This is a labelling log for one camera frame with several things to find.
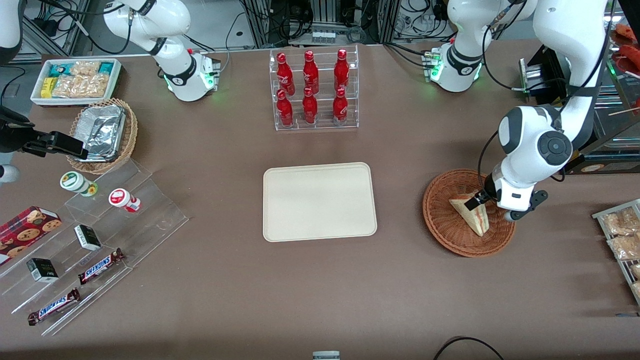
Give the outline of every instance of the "red bottle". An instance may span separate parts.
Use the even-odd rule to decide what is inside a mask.
[[[314,52],[305,51],[305,67],[302,69],[305,77],[305,87],[311,88],[314,94],[320,91],[320,79],[318,76],[318,65],[314,61]]]
[[[287,93],[282,89],[278,89],[276,94],[278,96],[276,107],[278,108],[278,116],[280,116],[282,126],[291,127],[293,126],[293,107],[291,107],[291,102],[287,99]]]
[[[296,86],[293,85],[293,71],[287,64],[287,57],[284,53],[278,53],[276,55],[278,60],[278,82],[280,88],[287,92],[287,95],[293,96],[296,93]]]
[[[344,97],[344,88],[340,87],[335,92],[333,100],[333,123],[342,126],[347,121],[347,106],[349,102]]]
[[[305,110],[305,121],[307,124],[315,124],[318,116],[318,101],[310,87],[305,88],[305,98],[302,100],[302,108]]]
[[[338,91],[340,87],[347,88],[349,85],[349,63],[347,63],[347,51],[345,49],[338,50],[338,61],[333,68],[333,76],[335,91]]]

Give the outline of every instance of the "table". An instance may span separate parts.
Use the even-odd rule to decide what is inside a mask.
[[[516,85],[517,60],[539,46],[492,43],[492,72]],[[167,91],[151,57],[121,58],[117,96],[140,127],[133,158],[193,218],[58,335],[41,338],[0,302],[0,357],[293,360],[335,349],[345,360],[431,359],[458,335],[507,359],[637,355],[637,319],[613,317],[637,307],[590,214],[638,198],[639,177],[544,181],[550,199],[518,222],[502,252],[452,254],[428,232],[422,194],[439,173],[474,168],[502,116],[524,102],[484,72],[451,94],[382,46],[359,49],[360,128],[321,134],[273,129],[268,51],[232,53],[220,90],[193,103]],[[30,119],[65,130],[77,112],[34,106]],[[492,144],[484,170],[503,156]],[[375,235],[262,238],[267,169],[351,161],[371,167]],[[17,154],[14,164],[22,179],[0,188],[0,221],[70,197],[58,186],[70,168],[64,156]],[[457,343],[441,359],[464,354],[491,358]]]

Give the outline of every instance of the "wicker basket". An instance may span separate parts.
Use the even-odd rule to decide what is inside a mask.
[[[120,141],[120,154],[116,158],[116,160],[110,163],[83,163],[80,161],[76,161],[73,157],[67,156],[67,159],[71,166],[81,172],[88,172],[91,174],[101,175],[124,164],[127,159],[131,156],[133,152],[133,148],[136,146],[136,136],[138,135],[138,120],[136,119],[136,114],[131,111],[129,105],[120,100],[120,99],[109,99],[105,101],[99,101],[95,104],[89,105],[89,107],[99,107],[99,106],[107,106],[107,105],[118,105],[124,108],[127,112],[127,117],[125,119],[124,130],[122,131],[122,140]],[[71,131],[69,131],[69,135],[73,136],[76,131],[76,126],[78,124],[78,120],[80,119],[80,112],[78,116],[76,116],[76,121],[74,121],[73,125],[71,125]]]
[[[504,219],[506,210],[498,208],[493,201],[485,204],[489,231],[484,236],[478,236],[467,225],[449,199],[478,190],[480,185],[475,170],[456,169],[437,176],[422,200],[422,214],[431,234],[447,249],[470,258],[489,256],[502,250],[516,229],[514,222]]]

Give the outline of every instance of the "acrylic display stand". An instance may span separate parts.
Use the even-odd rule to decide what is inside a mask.
[[[602,217],[604,215],[607,214],[611,214],[611,213],[615,213],[617,211],[620,210],[624,210],[627,208],[632,208],[634,210],[634,212],[636,213],[636,216],[638,218],[640,218],[640,199],[638,200],[634,200],[631,202],[627,202],[625,204],[616,206],[614,208],[605,210],[605,211],[601,211],[599,213],[595,213],[593,214],[591,217],[593,217],[594,219],[598,220],[598,223],[600,224],[600,227],[602,228],[602,231],[604,232],[604,235],[607,238],[607,244],[609,246],[611,246],[611,240],[616,236],[613,235],[609,232],[609,229],[607,228],[607,226],[605,226],[604,221],[602,220]],[[622,273],[625,276],[625,279],[627,280],[627,284],[629,285],[629,288],[631,289],[631,292],[634,295],[634,298],[636,299],[636,302],[638,303],[638,305],[640,306],[640,297],[638,297],[638,294],[636,294],[636,292],[631,288],[631,284],[633,284],[636,281],[640,281],[640,279],[636,279],[636,277],[634,276],[634,274],[631,272],[631,266],[638,264],[638,262],[640,262],[639,260],[620,260],[616,257],[616,261],[618,262],[620,268],[622,269]]]
[[[358,48],[356,46],[344,47],[314,47],[314,58],[318,65],[320,78],[320,91],[316,94],[318,102],[318,116],[314,125],[307,124],[304,118],[302,108],[302,99],[304,99],[305,81],[302,69],[305,66],[305,50],[307,49],[277,49],[271,50],[269,54],[269,78],[271,80],[271,101],[273,103],[273,117],[275,120],[276,130],[301,130],[301,129],[344,129],[350,127],[358,127],[360,124],[360,112],[358,108],[359,78],[358,78]],[[349,85],[346,89],[345,97],[349,102],[347,107],[347,120],[342,126],[336,126],[333,123],[333,100],[335,98],[335,88],[333,86],[333,68],[338,58],[338,50],[345,49],[347,51],[347,62],[349,63]],[[293,106],[293,126],[284,127],[278,116],[278,108],[276,103],[276,91],[280,88],[278,83],[278,62],[275,59],[276,54],[284,53],[287,55],[287,63],[293,71],[293,83],[296,86],[296,93],[289,97]]]
[[[95,196],[73,196],[56,211],[63,224],[55,233],[23,251],[2,268],[0,301],[9,304],[12,313],[23,317],[24,325],[28,326],[27,317],[30,313],[65,296],[71,289],[78,288],[80,302],[64,307],[61,312],[49,315],[35,326],[44,336],[56,334],[107,292],[188,220],[150,176],[148,170],[129,160],[95,181],[99,187]],[[116,188],[125,188],[140,199],[141,209],[129,213],[110,205],[109,194]],[[74,232],[78,224],[95,230],[102,243],[100,250],[89,251],[80,246]],[[117,248],[122,250],[126,258],[81,286],[78,274]],[[30,258],[50,259],[59,279],[50,284],[34,281],[26,266]]]

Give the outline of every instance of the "white storage bin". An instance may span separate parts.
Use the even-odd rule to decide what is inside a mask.
[[[74,98],[74,99],[64,99],[64,98],[50,98],[46,99],[40,97],[40,91],[42,89],[42,83],[44,83],[44,79],[49,76],[49,72],[51,71],[51,67],[60,64],[67,64],[76,61],[100,61],[103,63],[113,63],[113,68],[111,69],[111,74],[109,75],[109,83],[107,83],[107,90],[104,92],[103,97],[85,97],[85,98]],[[38,75],[38,81],[36,81],[36,85],[33,87],[33,91],[31,93],[31,101],[34,104],[40,106],[78,106],[78,105],[87,105],[93,104],[94,102],[100,100],[107,100],[111,98],[113,94],[113,90],[116,87],[116,83],[118,82],[118,75],[120,74],[121,64],[118,60],[114,58],[76,58],[76,59],[55,59],[55,60],[47,60],[42,64],[42,69],[40,70],[40,75]]]

